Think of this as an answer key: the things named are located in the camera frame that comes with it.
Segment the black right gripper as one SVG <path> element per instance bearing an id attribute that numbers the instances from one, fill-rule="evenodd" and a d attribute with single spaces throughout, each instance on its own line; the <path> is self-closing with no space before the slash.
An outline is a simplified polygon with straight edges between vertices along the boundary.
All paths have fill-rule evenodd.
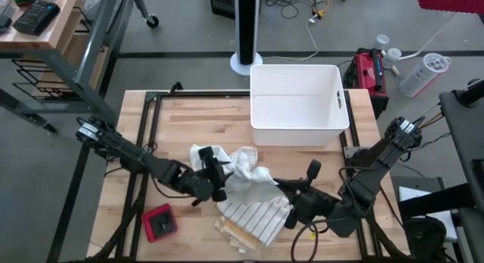
<path id="1" fill-rule="evenodd" d="M 342 214 L 334 214 L 339 200 L 312 186 L 312 182 L 317 178 L 320 169 L 321 163 L 313 159 L 309 164 L 305 178 L 298 180 L 274 179 L 293 207 L 284 223 L 285 228 L 294 229 L 298 221 L 309 224 L 313 222 L 316 216 L 323 216 L 329 222 L 343 219 Z"/>

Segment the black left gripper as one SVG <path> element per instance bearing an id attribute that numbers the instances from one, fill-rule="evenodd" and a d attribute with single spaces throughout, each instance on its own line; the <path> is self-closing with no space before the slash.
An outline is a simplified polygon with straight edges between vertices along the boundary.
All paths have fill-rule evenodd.
<path id="1" fill-rule="evenodd" d="M 198 150 L 202 161 L 202 169 L 198 171 L 186 171 L 179 183 L 178 191 L 195 198 L 191 203 L 193 207 L 211 199 L 218 203 L 227 200 L 227 194 L 223 190 L 225 182 L 234 174 L 225 174 L 223 166 L 231 161 L 221 161 L 215 157 L 212 147 L 204 147 Z"/>

